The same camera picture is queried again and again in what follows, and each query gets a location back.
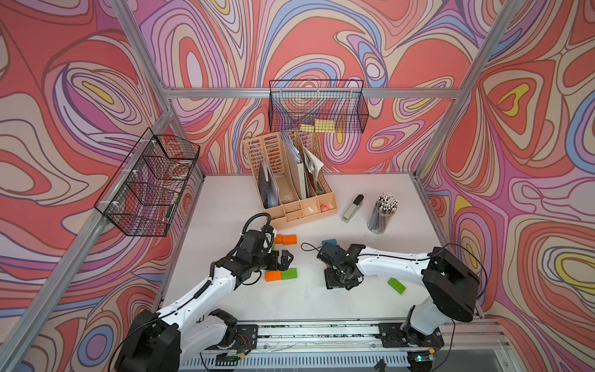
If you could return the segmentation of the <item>green block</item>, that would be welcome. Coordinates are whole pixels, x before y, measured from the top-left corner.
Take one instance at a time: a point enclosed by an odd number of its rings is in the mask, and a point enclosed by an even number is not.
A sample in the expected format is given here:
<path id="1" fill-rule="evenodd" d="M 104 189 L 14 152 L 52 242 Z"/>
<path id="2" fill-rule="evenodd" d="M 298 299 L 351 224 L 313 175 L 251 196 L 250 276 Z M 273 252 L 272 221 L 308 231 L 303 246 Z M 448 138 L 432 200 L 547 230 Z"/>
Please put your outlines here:
<path id="1" fill-rule="evenodd" d="M 298 278 L 297 268 L 289 268 L 286 271 L 281 272 L 281 280 L 282 281 L 294 280 L 297 278 Z"/>
<path id="2" fill-rule="evenodd" d="M 395 278 L 390 278 L 387 283 L 400 295 L 404 294 L 407 289 L 405 285 Z"/>

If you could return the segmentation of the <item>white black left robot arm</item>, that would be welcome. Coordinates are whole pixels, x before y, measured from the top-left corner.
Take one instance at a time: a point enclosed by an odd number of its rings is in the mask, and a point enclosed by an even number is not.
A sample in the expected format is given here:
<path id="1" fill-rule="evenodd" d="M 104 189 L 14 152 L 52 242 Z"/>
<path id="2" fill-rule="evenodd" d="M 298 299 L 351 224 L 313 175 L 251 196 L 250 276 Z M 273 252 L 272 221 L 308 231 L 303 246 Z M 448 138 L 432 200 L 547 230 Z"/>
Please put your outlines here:
<path id="1" fill-rule="evenodd" d="M 192 290 L 156 312 L 141 312 L 113 354 L 110 367 L 114 371 L 177 371 L 209 347 L 233 346 L 237 320 L 216 305 L 253 274 L 290 267 L 293 256 L 274 250 L 275 237 L 270 226 L 244 231 L 236 247 L 212 263 L 209 275 Z"/>

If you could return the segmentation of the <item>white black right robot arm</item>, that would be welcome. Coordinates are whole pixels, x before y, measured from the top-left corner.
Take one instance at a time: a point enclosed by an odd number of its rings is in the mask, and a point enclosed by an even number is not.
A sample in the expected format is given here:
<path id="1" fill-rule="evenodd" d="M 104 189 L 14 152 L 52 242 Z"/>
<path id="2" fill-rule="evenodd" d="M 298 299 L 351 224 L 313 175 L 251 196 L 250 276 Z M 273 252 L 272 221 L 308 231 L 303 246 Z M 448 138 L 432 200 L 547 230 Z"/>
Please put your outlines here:
<path id="1" fill-rule="evenodd" d="M 428 254 L 399 254 L 352 244 L 346 250 L 326 243 L 317 258 L 326 265 L 328 289 L 356 288 L 365 277 L 387 277 L 427 290 L 429 296 L 410 308 L 401 331 L 409 338 L 432 335 L 450 322 L 472 322 L 480 278 L 458 257 L 436 246 Z"/>

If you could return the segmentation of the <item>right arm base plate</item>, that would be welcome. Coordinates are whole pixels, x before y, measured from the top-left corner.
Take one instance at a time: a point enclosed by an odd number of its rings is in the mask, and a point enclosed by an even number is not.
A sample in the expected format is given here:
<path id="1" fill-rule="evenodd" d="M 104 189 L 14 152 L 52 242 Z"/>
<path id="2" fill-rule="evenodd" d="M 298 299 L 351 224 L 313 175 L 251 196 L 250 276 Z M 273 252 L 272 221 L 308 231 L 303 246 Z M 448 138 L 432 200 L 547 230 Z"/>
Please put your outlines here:
<path id="1" fill-rule="evenodd" d="M 399 322 L 384 322 L 378 324 L 376 338 L 382 342 L 384 348 L 426 348 L 439 350 L 445 342 L 438 328 L 426 336 L 414 330 L 409 325 L 404 329 Z"/>

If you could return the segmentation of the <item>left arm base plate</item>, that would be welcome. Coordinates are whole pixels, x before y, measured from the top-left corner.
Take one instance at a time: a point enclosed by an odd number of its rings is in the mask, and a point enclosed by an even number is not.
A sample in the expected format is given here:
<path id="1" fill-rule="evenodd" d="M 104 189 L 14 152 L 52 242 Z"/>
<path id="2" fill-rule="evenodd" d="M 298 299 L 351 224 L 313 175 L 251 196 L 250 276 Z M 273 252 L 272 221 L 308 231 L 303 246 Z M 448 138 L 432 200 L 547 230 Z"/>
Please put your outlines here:
<path id="1" fill-rule="evenodd" d="M 226 330 L 217 347 L 222 350 L 254 350 L 257 348 L 258 331 L 257 324 L 233 325 Z"/>

